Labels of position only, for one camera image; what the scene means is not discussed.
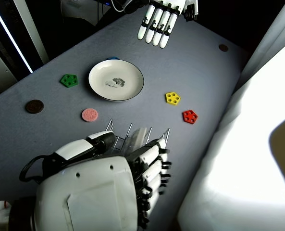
pink disc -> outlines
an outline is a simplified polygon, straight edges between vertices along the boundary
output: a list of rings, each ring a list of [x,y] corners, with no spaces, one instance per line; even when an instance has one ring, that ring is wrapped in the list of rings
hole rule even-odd
[[[82,112],[81,117],[86,122],[93,122],[98,118],[98,112],[93,108],[87,108]]]

table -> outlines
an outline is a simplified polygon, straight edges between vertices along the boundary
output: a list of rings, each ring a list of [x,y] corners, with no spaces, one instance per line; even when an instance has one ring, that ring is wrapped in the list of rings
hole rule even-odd
[[[0,200],[13,201],[34,195],[37,185],[18,177],[33,157],[51,154],[68,142],[102,131],[110,118],[114,132],[125,135],[153,127],[151,139],[171,129],[168,140],[172,178],[151,216],[148,230],[166,230],[199,167],[204,150],[233,92],[247,53],[195,22],[181,16],[165,49],[153,47],[136,36],[146,8],[126,15],[39,68],[0,95]],[[219,44],[228,52],[219,50]],[[139,95],[126,102],[109,102],[88,85],[91,68],[107,57],[135,64],[145,85]],[[59,81],[64,74],[76,74],[79,84],[66,88]],[[177,92],[177,106],[165,102],[165,93]],[[42,100],[39,114],[29,114],[25,104]],[[99,118],[86,123],[81,112],[96,108]],[[198,114],[194,125],[183,122],[182,112]],[[31,174],[41,172],[40,163]]]

brown round cookie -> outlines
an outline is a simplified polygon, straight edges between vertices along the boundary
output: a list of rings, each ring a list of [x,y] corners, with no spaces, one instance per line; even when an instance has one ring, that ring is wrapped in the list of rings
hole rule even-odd
[[[43,108],[44,108],[44,103],[41,100],[29,101],[25,106],[25,109],[27,110],[27,112],[32,113],[32,114],[41,112]]]
[[[224,44],[220,44],[219,49],[223,52],[227,52],[229,50],[229,48]]]

plate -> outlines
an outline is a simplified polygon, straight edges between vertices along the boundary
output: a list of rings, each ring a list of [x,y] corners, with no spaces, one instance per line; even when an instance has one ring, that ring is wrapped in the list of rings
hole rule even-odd
[[[125,101],[138,95],[144,84],[141,71],[124,60],[105,60],[89,73],[96,94],[110,101]]]

white light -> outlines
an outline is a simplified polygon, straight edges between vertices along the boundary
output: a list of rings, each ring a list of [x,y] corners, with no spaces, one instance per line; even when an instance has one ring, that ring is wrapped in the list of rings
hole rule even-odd
[[[10,38],[11,42],[13,43],[14,47],[16,48],[17,52],[18,52],[19,55],[21,56],[23,62],[24,62],[25,65],[26,65],[26,67],[28,68],[28,70],[30,71],[30,73],[33,73],[31,67],[29,66],[27,60],[26,60],[25,57],[23,56],[21,50],[18,48],[18,46],[17,46],[17,44],[16,44],[14,38],[12,37],[11,33],[9,32],[9,30],[8,30],[7,26],[5,25],[5,23],[4,23],[3,19],[1,18],[1,16],[0,16],[0,23],[1,23],[1,25],[3,26],[3,29],[6,31],[7,35],[9,36],[9,38]]]

